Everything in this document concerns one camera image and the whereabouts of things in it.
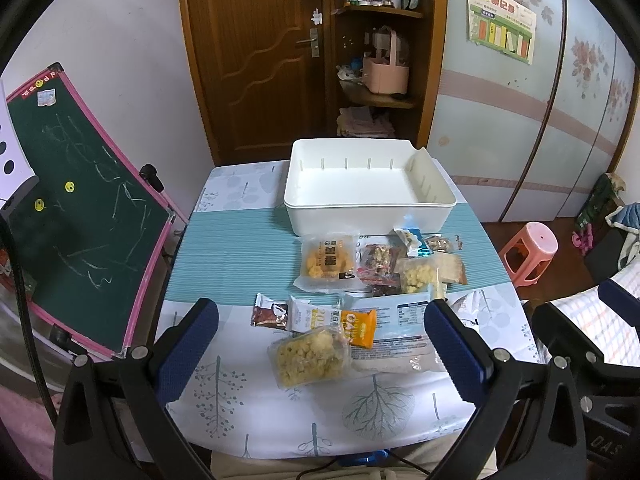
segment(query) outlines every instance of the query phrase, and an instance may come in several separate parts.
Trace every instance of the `door handle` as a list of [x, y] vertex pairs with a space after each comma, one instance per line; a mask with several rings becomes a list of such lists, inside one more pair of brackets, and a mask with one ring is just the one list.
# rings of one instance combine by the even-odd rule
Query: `door handle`
[[308, 40], [299, 40], [296, 41], [296, 45], [299, 44], [309, 44], [311, 45], [311, 57], [320, 57], [320, 45], [318, 40], [318, 29], [310, 28], [309, 29], [309, 39]]

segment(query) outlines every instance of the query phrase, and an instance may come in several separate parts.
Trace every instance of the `wooden door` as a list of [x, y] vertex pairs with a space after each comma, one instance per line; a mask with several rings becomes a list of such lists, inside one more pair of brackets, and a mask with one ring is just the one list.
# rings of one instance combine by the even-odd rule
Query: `wooden door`
[[[191, 76], [217, 164], [289, 158], [325, 135], [322, 0], [180, 0]], [[312, 57], [310, 29], [319, 33]]]

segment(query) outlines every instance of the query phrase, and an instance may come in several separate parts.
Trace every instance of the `plaid fabric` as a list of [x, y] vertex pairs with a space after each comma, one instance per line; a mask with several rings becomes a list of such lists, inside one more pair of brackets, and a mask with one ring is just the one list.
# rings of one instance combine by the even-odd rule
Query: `plaid fabric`
[[[635, 258], [617, 273], [613, 280], [636, 298], [640, 296], [640, 258]], [[555, 300], [558, 307], [571, 321], [602, 350], [607, 363], [640, 366], [640, 341], [636, 329], [598, 298], [598, 287], [580, 292], [568, 298]], [[541, 355], [549, 361], [546, 348]]]

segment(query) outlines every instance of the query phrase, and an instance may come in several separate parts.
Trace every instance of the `black cable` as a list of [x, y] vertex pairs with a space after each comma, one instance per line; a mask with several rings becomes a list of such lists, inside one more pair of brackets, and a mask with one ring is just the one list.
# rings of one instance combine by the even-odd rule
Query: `black cable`
[[9, 229], [9, 224], [6, 222], [2, 214], [0, 214], [0, 242], [4, 245], [6, 253], [9, 256], [11, 270], [14, 274], [15, 297], [18, 302], [18, 314], [20, 316], [20, 326], [22, 328], [24, 345], [27, 349], [27, 357], [31, 364], [31, 370], [33, 371], [33, 377], [35, 378], [36, 386], [38, 387], [40, 397], [42, 398], [42, 403], [47, 410], [51, 423], [55, 427], [58, 421], [58, 412], [53, 406], [53, 401], [49, 395], [47, 382], [44, 379], [40, 360], [38, 359], [36, 343], [33, 340], [31, 318], [29, 318], [29, 310], [27, 308], [27, 294], [24, 290], [24, 278], [22, 276], [22, 267], [18, 260], [18, 250], [15, 247], [14, 237], [11, 234], [11, 229]]
[[413, 462], [410, 462], [409, 460], [402, 458], [399, 455], [396, 455], [393, 451], [391, 451], [390, 449], [387, 449], [386, 452], [389, 453], [389, 456], [392, 456], [393, 458], [395, 458], [396, 460], [399, 460], [400, 462], [403, 462], [407, 465], [410, 465], [411, 467], [415, 467], [418, 471], [424, 473], [425, 475], [429, 476], [431, 474], [431, 471], [429, 471], [428, 469], [425, 469], [423, 467], [420, 467], [419, 465], [415, 465]]
[[317, 473], [318, 471], [322, 471], [322, 469], [327, 469], [329, 466], [335, 464], [336, 462], [338, 462], [338, 459], [340, 457], [335, 457], [333, 460], [331, 460], [331, 462], [324, 464], [323, 466], [320, 467], [315, 467], [313, 469], [307, 469], [306, 471], [303, 471], [302, 473], [299, 473], [298, 476], [296, 476], [296, 480], [300, 480], [302, 478], [302, 475], [306, 475], [308, 473]]

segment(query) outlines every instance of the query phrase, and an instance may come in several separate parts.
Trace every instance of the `wooden shelf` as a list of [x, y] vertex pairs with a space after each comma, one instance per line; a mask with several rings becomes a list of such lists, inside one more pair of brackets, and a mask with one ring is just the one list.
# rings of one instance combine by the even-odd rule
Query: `wooden shelf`
[[342, 91], [349, 101], [363, 106], [377, 106], [379, 108], [404, 108], [409, 110], [415, 107], [411, 100], [394, 99], [390, 95], [373, 94], [364, 85], [351, 81], [340, 81]]
[[383, 14], [397, 14], [398, 16], [408, 16], [409, 18], [423, 18], [424, 14], [415, 10], [396, 9], [395, 7], [374, 7], [368, 5], [346, 5], [335, 11], [336, 15], [345, 12], [381, 12]]

